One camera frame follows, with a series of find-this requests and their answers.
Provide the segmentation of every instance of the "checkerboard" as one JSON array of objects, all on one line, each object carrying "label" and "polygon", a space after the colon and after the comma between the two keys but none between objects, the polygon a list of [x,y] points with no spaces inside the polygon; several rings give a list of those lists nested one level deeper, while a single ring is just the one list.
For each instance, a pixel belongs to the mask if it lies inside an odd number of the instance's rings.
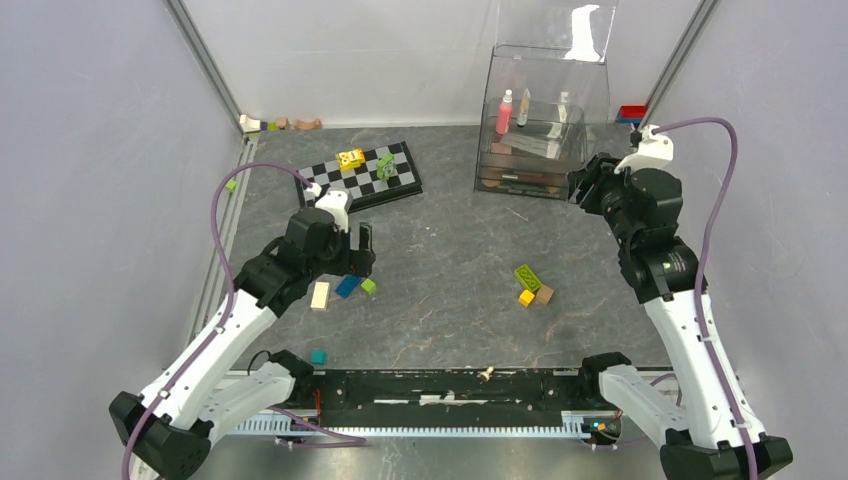
[{"label": "checkerboard", "polygon": [[[395,143],[373,150],[363,150],[365,161],[362,165],[346,171],[341,171],[339,162],[333,158],[330,161],[319,163],[311,167],[298,170],[301,175],[310,182],[324,187],[344,188],[350,192],[353,199],[350,211],[364,210],[375,205],[391,202],[399,198],[408,197],[421,193],[421,177],[418,169],[409,153],[406,142]],[[395,171],[397,175],[391,177],[388,182],[377,178],[377,161],[388,155],[395,156]],[[315,197],[308,191],[303,190],[303,185],[295,181],[297,185],[297,196],[300,205],[315,205]]]}]

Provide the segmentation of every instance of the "pink bottle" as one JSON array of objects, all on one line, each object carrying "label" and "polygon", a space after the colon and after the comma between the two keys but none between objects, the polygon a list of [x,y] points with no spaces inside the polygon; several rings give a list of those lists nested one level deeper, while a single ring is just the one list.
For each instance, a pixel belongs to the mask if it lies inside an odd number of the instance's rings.
[{"label": "pink bottle", "polygon": [[498,109],[498,121],[495,122],[495,131],[503,135],[509,130],[509,117],[512,116],[512,90],[507,90],[501,108]]}]

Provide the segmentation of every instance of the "white wall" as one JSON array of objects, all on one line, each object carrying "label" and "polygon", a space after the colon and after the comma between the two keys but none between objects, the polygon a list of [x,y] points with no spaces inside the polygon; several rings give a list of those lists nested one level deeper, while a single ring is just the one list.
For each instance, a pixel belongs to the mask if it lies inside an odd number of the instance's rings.
[{"label": "white wall", "polygon": [[[250,116],[480,121],[497,0],[185,3]],[[607,51],[615,110],[647,99],[697,3],[621,0]]]},{"label": "white wall", "polygon": [[161,1],[0,7],[5,479],[120,478],[107,406],[178,353],[239,136]]},{"label": "white wall", "polygon": [[[720,3],[656,117],[719,115],[738,129],[707,275],[751,405],[795,454],[781,478],[845,478],[845,18],[842,0]],[[683,234],[700,249],[728,140],[714,126],[672,135]]]}]

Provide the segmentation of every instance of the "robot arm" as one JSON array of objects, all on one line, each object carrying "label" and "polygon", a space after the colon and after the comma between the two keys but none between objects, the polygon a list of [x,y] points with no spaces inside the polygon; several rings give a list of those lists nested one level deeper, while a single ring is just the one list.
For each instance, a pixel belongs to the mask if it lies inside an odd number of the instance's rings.
[{"label": "robot arm", "polygon": [[[177,360],[136,396],[120,393],[109,412],[124,444],[142,413],[155,398],[162,400],[143,427],[133,453],[166,480],[190,477],[212,446],[228,431],[262,409],[285,401],[302,371],[297,361],[274,358],[253,375],[212,393],[236,359],[323,274],[367,277],[375,260],[371,227],[360,224],[359,249],[350,247],[346,191],[330,189],[315,207],[298,211],[286,233],[247,261],[235,278],[236,298],[225,327],[216,316]],[[198,351],[216,330],[209,345],[195,358],[170,390],[170,375]]]},{"label": "robot arm", "polygon": [[[619,266],[628,285],[660,333],[686,399],[682,410],[648,385],[623,355],[584,360],[584,377],[595,393],[626,412],[660,449],[666,476],[741,478],[747,457],[740,429],[754,443],[760,478],[792,460],[785,439],[769,437],[754,414],[730,366],[715,328],[710,298],[701,295],[708,335],[702,336],[695,312],[698,258],[676,236],[683,206],[678,179],[660,170],[672,156],[668,137],[650,133],[624,160],[596,155],[569,175],[570,193],[580,208],[601,215],[619,245]],[[704,343],[711,342],[711,350]],[[736,424],[721,384],[722,372],[741,405],[744,424]]]}]

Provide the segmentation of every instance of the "gray mat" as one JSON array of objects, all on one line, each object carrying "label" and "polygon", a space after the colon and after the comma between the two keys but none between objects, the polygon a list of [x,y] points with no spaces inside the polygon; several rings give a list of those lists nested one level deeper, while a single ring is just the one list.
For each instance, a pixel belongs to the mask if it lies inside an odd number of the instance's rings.
[{"label": "gray mat", "polygon": [[[236,363],[260,349],[288,348],[328,368],[574,366],[621,351],[637,365],[669,360],[650,319],[618,272],[616,247],[600,217],[565,202],[473,191],[478,127],[341,129],[263,133],[255,161],[305,167],[339,151],[405,140],[424,193],[351,216],[374,229],[372,279],[326,312],[296,302]],[[627,129],[596,131],[623,153]],[[290,177],[251,173],[231,262],[235,268],[285,232],[297,211]],[[547,306],[518,303],[513,270],[530,267],[556,293]],[[338,278],[327,280],[332,288]]]}]

